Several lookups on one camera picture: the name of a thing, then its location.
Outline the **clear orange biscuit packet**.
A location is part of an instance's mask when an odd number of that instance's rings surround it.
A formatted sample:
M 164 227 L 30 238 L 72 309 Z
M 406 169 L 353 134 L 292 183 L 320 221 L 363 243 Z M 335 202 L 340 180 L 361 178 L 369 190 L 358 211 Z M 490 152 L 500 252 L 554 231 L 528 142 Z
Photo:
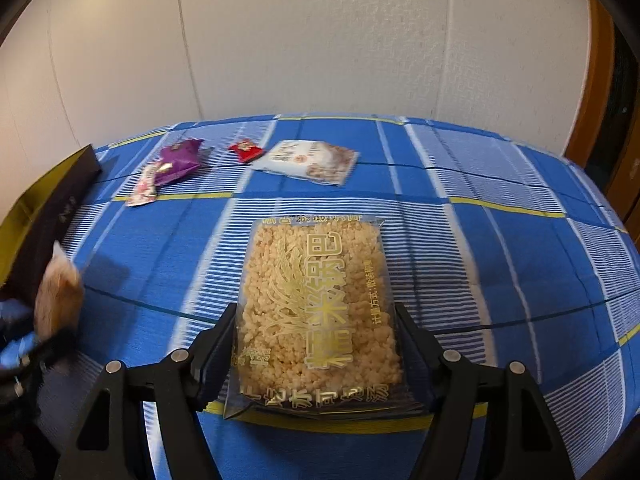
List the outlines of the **clear orange biscuit packet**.
M 34 322 L 40 341 L 60 330 L 78 326 L 85 289 L 81 274 L 59 242 L 53 245 L 52 258 L 44 270 L 38 288 Z

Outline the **rice cracker packet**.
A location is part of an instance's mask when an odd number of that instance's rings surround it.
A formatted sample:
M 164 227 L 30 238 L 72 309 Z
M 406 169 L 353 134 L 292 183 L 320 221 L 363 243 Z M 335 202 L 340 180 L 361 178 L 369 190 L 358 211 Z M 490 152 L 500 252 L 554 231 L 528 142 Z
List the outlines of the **rice cracker packet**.
M 362 214 L 254 224 L 224 414 L 403 415 L 409 391 L 381 234 Z

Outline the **floral nougat candy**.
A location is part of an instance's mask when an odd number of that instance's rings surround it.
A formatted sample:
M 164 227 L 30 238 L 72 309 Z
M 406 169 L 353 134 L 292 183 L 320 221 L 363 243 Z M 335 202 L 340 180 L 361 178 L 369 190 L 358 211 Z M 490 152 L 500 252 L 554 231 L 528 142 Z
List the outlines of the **floral nougat candy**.
M 157 170 L 162 166 L 160 160 L 147 164 L 141 171 L 140 176 L 134 188 L 132 189 L 128 200 L 126 200 L 127 207 L 139 207 L 156 200 L 157 192 L 155 188 L 155 176 Z

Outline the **purple snack packet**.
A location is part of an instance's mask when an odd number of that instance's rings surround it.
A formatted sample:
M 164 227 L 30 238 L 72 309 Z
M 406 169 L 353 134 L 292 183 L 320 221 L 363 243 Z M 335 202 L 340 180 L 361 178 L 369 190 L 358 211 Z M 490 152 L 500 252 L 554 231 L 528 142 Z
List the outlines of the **purple snack packet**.
M 164 186 L 178 181 L 201 167 L 198 152 L 203 141 L 188 139 L 166 146 L 160 151 L 155 185 Z

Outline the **small red candy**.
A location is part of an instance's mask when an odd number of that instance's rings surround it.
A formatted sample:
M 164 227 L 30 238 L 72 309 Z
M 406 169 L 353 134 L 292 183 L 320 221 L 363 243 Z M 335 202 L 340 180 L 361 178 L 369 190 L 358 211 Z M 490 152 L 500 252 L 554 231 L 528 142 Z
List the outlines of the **small red candy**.
M 235 154 L 239 163 L 243 165 L 250 164 L 265 154 L 265 150 L 263 148 L 248 139 L 243 139 L 235 144 L 231 144 L 228 147 L 228 150 Z

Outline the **white brown snack pouch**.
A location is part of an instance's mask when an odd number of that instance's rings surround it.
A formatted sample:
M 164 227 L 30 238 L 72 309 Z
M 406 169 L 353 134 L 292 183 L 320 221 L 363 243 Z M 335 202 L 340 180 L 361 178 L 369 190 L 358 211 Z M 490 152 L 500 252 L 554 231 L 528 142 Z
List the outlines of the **white brown snack pouch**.
M 324 141 L 283 140 L 250 166 L 270 174 L 340 186 L 358 158 L 358 152 Z

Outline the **blue plaid tablecloth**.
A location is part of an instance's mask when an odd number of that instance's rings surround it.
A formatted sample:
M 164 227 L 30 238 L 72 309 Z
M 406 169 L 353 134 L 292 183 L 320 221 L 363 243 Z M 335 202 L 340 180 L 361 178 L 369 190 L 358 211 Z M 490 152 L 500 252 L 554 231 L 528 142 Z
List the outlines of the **blue plaid tablecloth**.
M 111 360 L 157 362 L 237 304 L 198 421 L 227 479 L 405 479 L 431 417 L 401 302 L 442 348 L 538 382 L 576 477 L 639 417 L 639 255 L 574 162 L 410 117 L 186 122 L 96 150 L 63 246 L 85 303 L 39 428 L 62 448 Z

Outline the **gold tin box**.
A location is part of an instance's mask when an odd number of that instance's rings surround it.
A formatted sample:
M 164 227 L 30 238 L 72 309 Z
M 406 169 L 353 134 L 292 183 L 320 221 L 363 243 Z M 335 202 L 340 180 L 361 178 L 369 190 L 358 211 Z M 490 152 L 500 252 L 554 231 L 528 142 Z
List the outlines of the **gold tin box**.
M 33 307 L 53 245 L 65 236 L 101 166 L 87 145 L 32 184 L 1 223 L 1 298 Z

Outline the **wooden door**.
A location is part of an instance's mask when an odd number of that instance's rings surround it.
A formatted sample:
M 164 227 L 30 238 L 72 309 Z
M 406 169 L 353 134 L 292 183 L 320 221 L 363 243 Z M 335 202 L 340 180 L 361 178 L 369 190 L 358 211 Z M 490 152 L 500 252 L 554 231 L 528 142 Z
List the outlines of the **wooden door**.
M 587 73 L 564 156 L 585 170 L 639 244 L 639 61 L 600 0 L 589 0 Z

